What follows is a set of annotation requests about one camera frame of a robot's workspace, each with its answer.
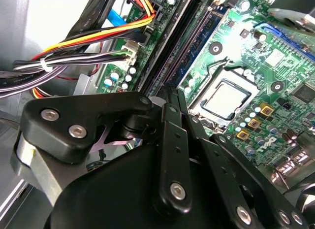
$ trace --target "motherboard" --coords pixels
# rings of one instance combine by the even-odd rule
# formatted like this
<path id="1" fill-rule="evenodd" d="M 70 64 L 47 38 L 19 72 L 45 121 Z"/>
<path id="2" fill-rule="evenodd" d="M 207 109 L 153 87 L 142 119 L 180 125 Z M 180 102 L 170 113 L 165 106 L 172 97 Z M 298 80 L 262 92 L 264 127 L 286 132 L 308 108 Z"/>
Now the motherboard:
<path id="1" fill-rule="evenodd" d="M 156 18 L 143 31 L 146 41 L 116 41 L 115 49 L 134 52 L 133 63 L 108 65 L 98 92 L 154 96 L 169 82 L 184 91 L 208 135 L 225 134 L 273 183 L 296 179 L 305 166 L 314 172 L 311 19 L 294 18 L 294 8 L 284 18 L 283 0 L 150 1 Z M 141 16 L 133 7 L 127 21 Z"/>

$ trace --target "cpu socket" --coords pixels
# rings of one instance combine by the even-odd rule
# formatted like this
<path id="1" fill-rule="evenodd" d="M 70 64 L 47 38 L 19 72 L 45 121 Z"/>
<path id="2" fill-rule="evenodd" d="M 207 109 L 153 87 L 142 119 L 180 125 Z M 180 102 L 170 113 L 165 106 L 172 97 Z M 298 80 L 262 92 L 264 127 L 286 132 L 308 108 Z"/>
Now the cpu socket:
<path id="1" fill-rule="evenodd" d="M 239 67 L 237 71 L 219 67 L 189 106 L 190 111 L 228 126 L 259 92 L 255 83 L 242 74 Z"/>

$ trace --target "white cable tie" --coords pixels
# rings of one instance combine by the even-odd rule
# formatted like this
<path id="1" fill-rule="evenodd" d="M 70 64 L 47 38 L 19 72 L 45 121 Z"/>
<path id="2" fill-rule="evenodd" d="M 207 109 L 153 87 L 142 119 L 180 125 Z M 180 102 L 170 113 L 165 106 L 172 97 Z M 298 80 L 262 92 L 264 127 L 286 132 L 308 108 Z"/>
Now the white cable tie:
<path id="1" fill-rule="evenodd" d="M 39 61 L 40 61 L 40 64 L 41 64 L 41 67 L 44 69 L 45 72 L 52 72 L 53 71 L 53 67 L 52 66 L 47 66 L 47 63 L 45 61 L 45 59 L 48 57 L 44 57 L 44 58 L 41 58 Z"/>

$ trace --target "gold square component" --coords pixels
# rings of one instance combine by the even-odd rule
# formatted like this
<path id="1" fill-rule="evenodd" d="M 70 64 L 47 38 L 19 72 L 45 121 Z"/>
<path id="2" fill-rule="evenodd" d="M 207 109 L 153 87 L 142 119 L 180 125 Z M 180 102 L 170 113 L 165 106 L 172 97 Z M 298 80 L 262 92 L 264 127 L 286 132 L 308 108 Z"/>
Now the gold square component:
<path id="1" fill-rule="evenodd" d="M 260 113 L 267 117 L 270 117 L 271 114 L 274 112 L 274 109 L 264 102 L 260 105 L 260 108 L 261 108 Z"/>
<path id="2" fill-rule="evenodd" d="M 250 122 L 247 123 L 249 127 L 252 127 L 254 129 L 258 128 L 260 124 L 261 122 L 256 118 L 251 119 Z"/>
<path id="3" fill-rule="evenodd" d="M 236 137 L 241 139 L 241 140 L 246 140 L 249 136 L 250 136 L 250 134 L 243 129 L 240 132 L 238 132 L 236 135 Z"/>

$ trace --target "silver screw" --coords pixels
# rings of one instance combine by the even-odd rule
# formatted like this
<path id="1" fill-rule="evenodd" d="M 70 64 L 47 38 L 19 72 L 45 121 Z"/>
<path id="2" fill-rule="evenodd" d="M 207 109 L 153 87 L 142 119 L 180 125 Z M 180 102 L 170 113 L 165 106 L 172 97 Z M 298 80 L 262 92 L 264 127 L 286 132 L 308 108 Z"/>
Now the silver screw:
<path id="1" fill-rule="evenodd" d="M 223 136 L 219 136 L 219 140 L 221 140 L 223 143 L 226 142 L 225 138 Z"/>
<path id="2" fill-rule="evenodd" d="M 287 217 L 287 215 L 285 213 L 283 213 L 282 211 L 279 211 L 279 215 L 281 217 L 281 219 L 286 223 L 286 224 L 290 224 L 290 219 Z"/>
<path id="3" fill-rule="evenodd" d="M 242 206 L 238 206 L 236 208 L 237 215 L 240 217 L 240 219 L 247 225 L 252 223 L 252 219 L 250 214 L 246 211 L 245 208 Z"/>
<path id="4" fill-rule="evenodd" d="M 174 182 L 171 185 L 171 193 L 175 197 L 175 199 L 183 200 L 186 197 L 186 192 L 183 186 Z"/>
<path id="5" fill-rule="evenodd" d="M 80 125 L 73 125 L 69 128 L 69 134 L 73 138 L 82 139 L 87 135 L 87 130 Z"/>
<path id="6" fill-rule="evenodd" d="M 198 123 L 198 122 L 199 122 L 198 118 L 196 118 L 196 117 L 191 117 L 191 119 L 192 119 L 192 121 L 195 122 L 195 123 Z"/>
<path id="7" fill-rule="evenodd" d="M 58 120 L 59 118 L 59 113 L 53 109 L 45 109 L 40 113 L 40 115 L 43 119 L 50 122 Z"/>
<path id="8" fill-rule="evenodd" d="M 169 107 L 173 112 L 177 112 L 177 110 L 174 107 Z"/>
<path id="9" fill-rule="evenodd" d="M 140 101 L 141 101 L 142 103 L 144 103 L 144 104 L 149 104 L 149 101 L 148 101 L 146 98 L 144 98 L 144 97 L 141 97 L 141 98 L 140 98 Z"/>
<path id="10" fill-rule="evenodd" d="M 302 221 L 302 219 L 299 217 L 299 215 L 297 215 L 295 212 L 292 212 L 291 215 L 292 215 L 293 219 L 294 219 L 298 224 L 300 224 L 300 225 L 303 224 L 303 221 Z"/>

